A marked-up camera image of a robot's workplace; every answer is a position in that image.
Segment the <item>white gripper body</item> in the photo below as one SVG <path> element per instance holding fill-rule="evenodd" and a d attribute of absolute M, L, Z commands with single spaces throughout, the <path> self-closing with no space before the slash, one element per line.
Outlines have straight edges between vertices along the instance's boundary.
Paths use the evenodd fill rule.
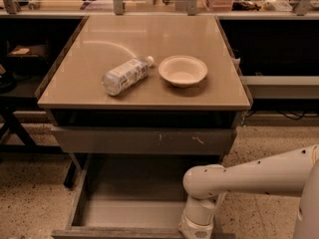
<path fill-rule="evenodd" d="M 185 239 L 210 239 L 214 227 L 214 217 L 224 200 L 220 193 L 207 199 L 188 196 L 183 208 L 179 232 Z"/>

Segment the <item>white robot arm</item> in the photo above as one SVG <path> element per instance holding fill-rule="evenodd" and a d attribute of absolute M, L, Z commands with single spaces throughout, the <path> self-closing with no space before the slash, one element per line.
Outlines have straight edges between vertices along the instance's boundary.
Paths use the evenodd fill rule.
<path fill-rule="evenodd" d="M 293 239 L 319 239 L 316 144 L 230 167 L 194 166 L 182 184 L 187 200 L 178 229 L 186 239 L 211 238 L 213 218 L 231 192 L 299 197 Z"/>

